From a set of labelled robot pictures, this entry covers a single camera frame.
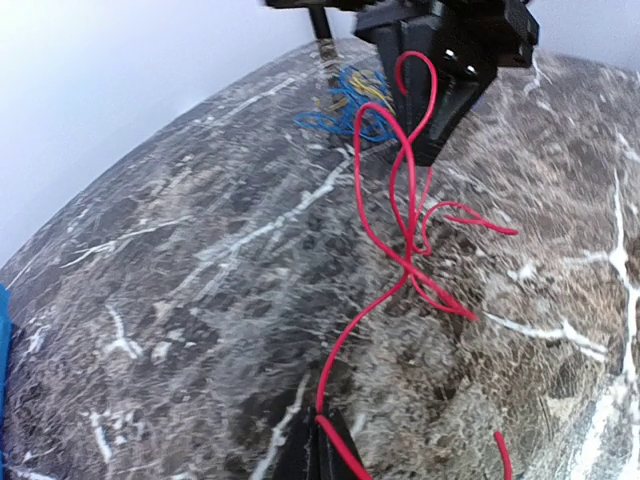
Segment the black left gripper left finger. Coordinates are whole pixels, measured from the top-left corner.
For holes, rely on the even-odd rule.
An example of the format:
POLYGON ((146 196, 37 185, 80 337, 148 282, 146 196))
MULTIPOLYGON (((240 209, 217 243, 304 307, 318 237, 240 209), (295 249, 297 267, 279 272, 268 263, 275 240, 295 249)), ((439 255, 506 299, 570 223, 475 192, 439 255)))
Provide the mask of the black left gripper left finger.
POLYGON ((293 418, 286 441, 271 472, 274 480, 320 478, 318 426, 314 407, 305 407, 293 418))

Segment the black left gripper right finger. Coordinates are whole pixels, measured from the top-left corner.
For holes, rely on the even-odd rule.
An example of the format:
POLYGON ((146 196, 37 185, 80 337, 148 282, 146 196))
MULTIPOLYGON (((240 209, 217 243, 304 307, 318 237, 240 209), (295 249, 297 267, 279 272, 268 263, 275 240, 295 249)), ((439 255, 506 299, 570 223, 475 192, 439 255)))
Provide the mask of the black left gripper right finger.
POLYGON ((349 428, 337 408, 317 417, 320 478, 370 480, 349 428))

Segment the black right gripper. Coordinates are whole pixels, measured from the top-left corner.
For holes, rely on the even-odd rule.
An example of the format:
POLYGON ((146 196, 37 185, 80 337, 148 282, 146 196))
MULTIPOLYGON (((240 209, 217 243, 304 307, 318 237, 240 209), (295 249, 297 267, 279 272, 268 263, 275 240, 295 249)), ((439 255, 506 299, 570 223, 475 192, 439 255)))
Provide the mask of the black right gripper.
POLYGON ((376 1, 357 14, 354 35, 372 43, 374 31, 404 131, 412 133, 433 108, 415 138, 421 166, 433 165, 496 78, 496 64, 530 67, 539 40, 539 24, 527 1, 376 1), (425 19, 429 16, 440 19, 425 19), (444 47, 445 23, 454 37, 479 42, 496 62, 478 45, 444 47))

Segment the blue three-compartment plastic bin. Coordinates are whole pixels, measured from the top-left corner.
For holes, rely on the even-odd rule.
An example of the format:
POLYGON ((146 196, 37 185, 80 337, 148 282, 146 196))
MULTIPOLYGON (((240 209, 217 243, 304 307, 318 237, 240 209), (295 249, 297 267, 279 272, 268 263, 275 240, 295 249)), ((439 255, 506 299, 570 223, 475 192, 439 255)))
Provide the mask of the blue three-compartment plastic bin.
POLYGON ((0 425, 4 423, 12 321, 9 316, 10 292, 0 286, 0 425))

